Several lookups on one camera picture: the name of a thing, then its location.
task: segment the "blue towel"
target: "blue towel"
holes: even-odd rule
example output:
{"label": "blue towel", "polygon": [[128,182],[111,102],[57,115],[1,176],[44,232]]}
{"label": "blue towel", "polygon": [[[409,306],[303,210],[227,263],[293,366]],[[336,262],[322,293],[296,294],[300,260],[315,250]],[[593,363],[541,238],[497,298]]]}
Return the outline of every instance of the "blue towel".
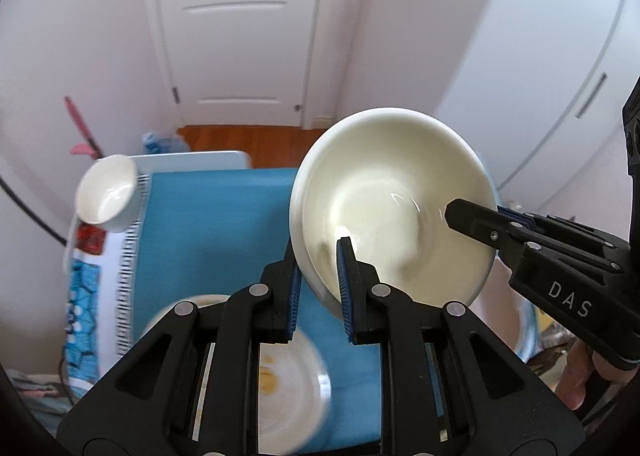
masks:
{"label": "blue towel", "polygon": [[[156,173],[140,238],[133,334],[189,295],[231,294],[282,259],[295,169]],[[318,348],[332,385],[330,412],[303,452],[380,438],[380,348],[351,346],[342,322],[306,283],[298,327]]]}

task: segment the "white ceramic bowl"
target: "white ceramic bowl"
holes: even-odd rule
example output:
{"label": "white ceramic bowl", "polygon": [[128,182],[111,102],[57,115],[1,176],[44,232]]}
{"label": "white ceramic bowl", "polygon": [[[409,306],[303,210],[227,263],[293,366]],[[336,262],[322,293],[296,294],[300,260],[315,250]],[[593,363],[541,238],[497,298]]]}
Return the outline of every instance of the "white ceramic bowl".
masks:
{"label": "white ceramic bowl", "polygon": [[126,230],[138,217],[139,207],[138,169],[124,155],[95,162],[76,190],[79,218],[108,231]]}
{"label": "white ceramic bowl", "polygon": [[455,198],[495,209],[482,163],[458,134],[411,110],[377,108],[328,129],[296,175],[289,207],[293,250],[320,301],[342,316],[336,242],[414,301],[469,305],[495,250],[447,226]]}

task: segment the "door panel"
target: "door panel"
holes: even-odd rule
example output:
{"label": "door panel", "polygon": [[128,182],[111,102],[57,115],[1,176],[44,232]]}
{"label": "door panel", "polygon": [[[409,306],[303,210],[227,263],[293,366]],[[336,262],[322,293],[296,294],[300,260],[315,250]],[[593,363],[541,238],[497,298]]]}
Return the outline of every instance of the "door panel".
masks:
{"label": "door panel", "polygon": [[159,0],[185,123],[299,126],[316,0]]}

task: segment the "dirty plate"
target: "dirty plate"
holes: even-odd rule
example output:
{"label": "dirty plate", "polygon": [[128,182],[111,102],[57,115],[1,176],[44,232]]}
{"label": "dirty plate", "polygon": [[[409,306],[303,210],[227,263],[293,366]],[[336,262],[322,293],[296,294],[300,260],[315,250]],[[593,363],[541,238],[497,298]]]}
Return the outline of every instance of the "dirty plate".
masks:
{"label": "dirty plate", "polygon": [[[196,295],[191,301],[199,308],[216,305],[227,295]],[[145,327],[143,335],[176,303],[159,311]],[[207,357],[205,380],[196,412],[194,439],[198,439],[206,378],[214,350]],[[329,409],[331,384],[318,350],[296,330],[289,344],[260,344],[258,377],[258,451],[262,454],[290,454],[301,448],[322,427]]]}

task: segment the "human hand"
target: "human hand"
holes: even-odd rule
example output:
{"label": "human hand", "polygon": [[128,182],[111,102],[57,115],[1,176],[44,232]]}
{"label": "human hand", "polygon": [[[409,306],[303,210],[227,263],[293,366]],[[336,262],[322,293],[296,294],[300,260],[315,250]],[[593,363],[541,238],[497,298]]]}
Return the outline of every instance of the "human hand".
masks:
{"label": "human hand", "polygon": [[578,339],[566,356],[566,367],[556,386],[556,395],[566,407],[575,410],[582,405],[585,383],[594,371],[613,384],[626,385],[636,375],[638,369],[619,370],[600,354],[594,353],[590,356],[587,345]]}

